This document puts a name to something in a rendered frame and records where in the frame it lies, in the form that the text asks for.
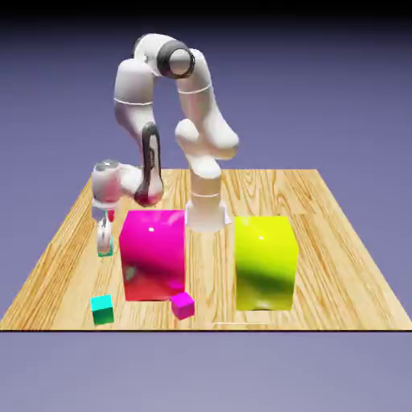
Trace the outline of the large magenta box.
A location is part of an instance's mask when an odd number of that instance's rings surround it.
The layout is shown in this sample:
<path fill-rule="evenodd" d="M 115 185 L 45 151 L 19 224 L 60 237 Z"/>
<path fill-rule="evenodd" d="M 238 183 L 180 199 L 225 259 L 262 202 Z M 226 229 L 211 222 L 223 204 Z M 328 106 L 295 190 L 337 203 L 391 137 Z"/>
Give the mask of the large magenta box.
<path fill-rule="evenodd" d="M 164 301 L 184 291 L 184 211 L 127 212 L 119 246 L 127 301 Z"/>

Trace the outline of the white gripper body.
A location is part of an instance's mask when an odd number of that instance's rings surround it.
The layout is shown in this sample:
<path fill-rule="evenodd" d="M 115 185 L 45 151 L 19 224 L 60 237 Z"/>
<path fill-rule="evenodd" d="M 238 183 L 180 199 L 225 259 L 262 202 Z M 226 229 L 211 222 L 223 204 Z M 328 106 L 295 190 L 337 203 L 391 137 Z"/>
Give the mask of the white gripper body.
<path fill-rule="evenodd" d="M 108 217 L 105 216 L 97 223 L 97 241 L 110 236 L 112 236 L 112 225 Z"/>

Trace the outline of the small magenta cube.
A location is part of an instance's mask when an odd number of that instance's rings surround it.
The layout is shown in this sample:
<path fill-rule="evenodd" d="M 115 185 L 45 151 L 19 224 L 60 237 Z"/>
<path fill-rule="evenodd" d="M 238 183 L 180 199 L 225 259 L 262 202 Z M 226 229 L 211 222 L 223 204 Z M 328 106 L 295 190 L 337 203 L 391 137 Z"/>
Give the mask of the small magenta cube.
<path fill-rule="evenodd" d="M 171 309 L 179 320 L 186 319 L 195 314 L 195 301 L 187 292 L 171 296 Z"/>

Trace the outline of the large yellow box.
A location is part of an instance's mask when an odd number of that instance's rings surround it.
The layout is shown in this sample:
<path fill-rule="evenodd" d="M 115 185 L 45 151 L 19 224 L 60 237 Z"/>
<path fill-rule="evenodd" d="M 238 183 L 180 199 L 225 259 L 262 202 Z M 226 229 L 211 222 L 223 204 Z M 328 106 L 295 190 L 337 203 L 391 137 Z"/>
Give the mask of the large yellow box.
<path fill-rule="evenodd" d="M 236 308 L 239 311 L 289 311 L 298 256 L 298 243 L 288 217 L 236 217 Z"/>

